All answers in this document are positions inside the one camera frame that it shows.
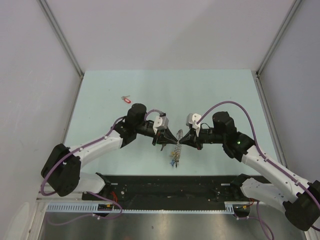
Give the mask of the large metal keyring disc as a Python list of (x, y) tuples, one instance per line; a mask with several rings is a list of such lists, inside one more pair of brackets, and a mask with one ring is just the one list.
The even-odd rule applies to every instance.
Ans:
[(183, 134), (183, 130), (179, 129), (177, 134), (176, 134), (176, 138), (178, 140), (177, 144), (174, 147), (174, 151), (171, 153), (171, 162), (170, 165), (171, 167), (175, 167), (177, 168), (180, 162), (180, 158), (181, 158), (181, 151), (182, 151), (182, 145), (180, 144), (180, 140), (183, 138), (184, 134)]

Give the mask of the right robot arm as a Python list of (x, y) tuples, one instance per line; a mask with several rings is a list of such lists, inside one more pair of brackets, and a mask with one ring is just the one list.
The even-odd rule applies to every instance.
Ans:
[(204, 144), (221, 144), (232, 159), (260, 173), (268, 184), (239, 175), (230, 188), (231, 196), (242, 201), (245, 197), (261, 201), (285, 214), (289, 222), (302, 231), (308, 231), (320, 217), (320, 182), (298, 176), (274, 161), (258, 148), (246, 134), (237, 131), (235, 123), (226, 111), (212, 116), (213, 127), (202, 128), (201, 115), (191, 113), (186, 119), (189, 132), (179, 141), (198, 150)]

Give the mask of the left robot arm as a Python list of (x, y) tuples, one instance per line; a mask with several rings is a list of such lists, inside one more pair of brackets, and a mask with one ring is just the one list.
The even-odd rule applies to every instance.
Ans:
[(146, 106), (135, 103), (103, 136), (72, 147), (56, 145), (41, 170), (40, 193), (46, 197), (54, 194), (65, 197), (79, 190), (93, 192), (100, 200), (107, 199), (111, 188), (101, 174), (89, 174), (81, 169), (100, 156), (127, 146), (137, 135), (152, 138), (153, 145), (176, 145), (178, 140), (169, 130), (166, 114), (160, 110), (157, 113), (159, 116), (155, 120), (148, 120), (150, 112)]

